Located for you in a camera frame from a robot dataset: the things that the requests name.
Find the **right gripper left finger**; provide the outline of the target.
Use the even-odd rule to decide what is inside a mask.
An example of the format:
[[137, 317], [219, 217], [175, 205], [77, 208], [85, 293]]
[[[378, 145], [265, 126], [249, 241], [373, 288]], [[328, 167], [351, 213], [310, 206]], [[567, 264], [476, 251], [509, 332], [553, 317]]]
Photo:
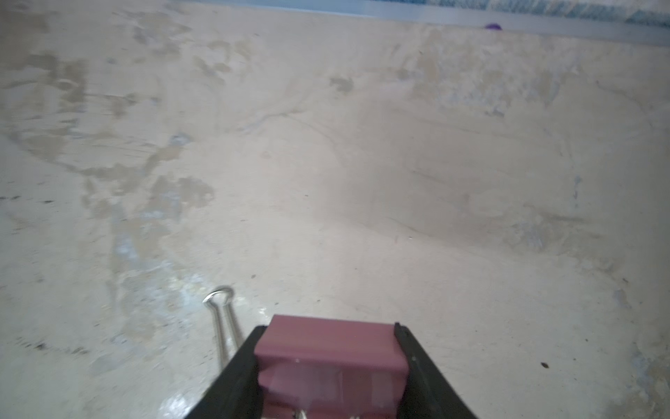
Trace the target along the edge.
[[258, 383], [256, 344], [267, 326], [256, 326], [223, 372], [214, 380], [186, 419], [260, 419], [263, 391]]

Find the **pink binder clip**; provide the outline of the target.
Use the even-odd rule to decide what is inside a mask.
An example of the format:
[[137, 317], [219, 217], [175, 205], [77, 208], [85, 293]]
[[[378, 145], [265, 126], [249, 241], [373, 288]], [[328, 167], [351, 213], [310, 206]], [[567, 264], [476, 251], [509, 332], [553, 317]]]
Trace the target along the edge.
[[408, 381], [392, 324], [276, 315], [254, 355], [264, 418], [394, 418]]

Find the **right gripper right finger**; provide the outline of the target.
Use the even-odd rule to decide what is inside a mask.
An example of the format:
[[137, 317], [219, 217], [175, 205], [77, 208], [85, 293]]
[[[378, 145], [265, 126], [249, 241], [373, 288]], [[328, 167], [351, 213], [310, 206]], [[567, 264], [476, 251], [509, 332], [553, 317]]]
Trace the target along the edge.
[[477, 419], [410, 329], [396, 323], [394, 335], [408, 362], [407, 385], [396, 417], [398, 419]]

